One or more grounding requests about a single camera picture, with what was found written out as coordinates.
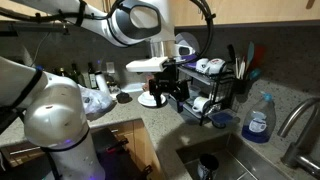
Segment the gray countertop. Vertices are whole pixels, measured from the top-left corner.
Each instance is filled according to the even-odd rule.
[[[229,126],[220,130],[211,123],[200,127],[190,125],[172,108],[170,104],[162,108],[150,109],[140,105],[137,101],[141,93],[130,93],[133,100],[127,104],[116,104],[107,114],[97,120],[89,122],[91,128],[102,127],[130,120],[142,119],[149,133],[151,142],[158,156],[162,170],[167,179],[191,179],[184,165],[180,161],[176,150],[188,145],[212,139],[222,134],[234,132],[240,135],[241,124]],[[0,147],[10,146],[26,141],[23,124],[20,120],[13,122],[9,128],[0,135]],[[292,170],[280,162],[284,152],[280,152],[270,143],[256,144],[244,140],[254,151],[272,163],[291,179],[313,179],[301,169]]]

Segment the kitchen faucet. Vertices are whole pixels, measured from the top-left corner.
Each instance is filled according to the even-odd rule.
[[[299,117],[314,106],[310,119],[301,132],[297,142],[291,143],[281,161],[290,168],[301,167],[311,175],[320,179],[320,163],[313,160],[309,154],[319,135],[316,129],[320,123],[320,98],[310,98],[299,104],[286,118],[278,131],[280,137],[286,137]]]

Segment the plastic bag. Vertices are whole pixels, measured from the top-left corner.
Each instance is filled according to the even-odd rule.
[[[82,104],[86,114],[102,113],[112,104],[112,97],[102,91],[84,88],[78,85]]]

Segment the dish rack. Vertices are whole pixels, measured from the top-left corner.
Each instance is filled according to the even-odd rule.
[[[179,73],[184,73],[191,78],[191,83],[193,79],[204,83],[211,89],[211,97],[209,97],[210,102],[201,113],[194,112],[192,110],[193,104],[186,101],[183,105],[184,109],[193,114],[197,119],[200,120],[199,125],[202,126],[204,118],[210,114],[212,111],[220,111],[231,107],[232,97],[233,97],[233,84],[235,81],[235,75],[232,68],[227,68],[225,72],[222,70],[230,63],[225,63],[220,68],[218,74],[206,75],[195,71],[193,68],[187,66],[178,67],[178,77]]]

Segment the dish soap bottle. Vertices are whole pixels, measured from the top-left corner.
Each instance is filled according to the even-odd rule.
[[[262,93],[263,98],[247,113],[242,136],[256,143],[266,143],[276,126],[276,113],[271,94]]]

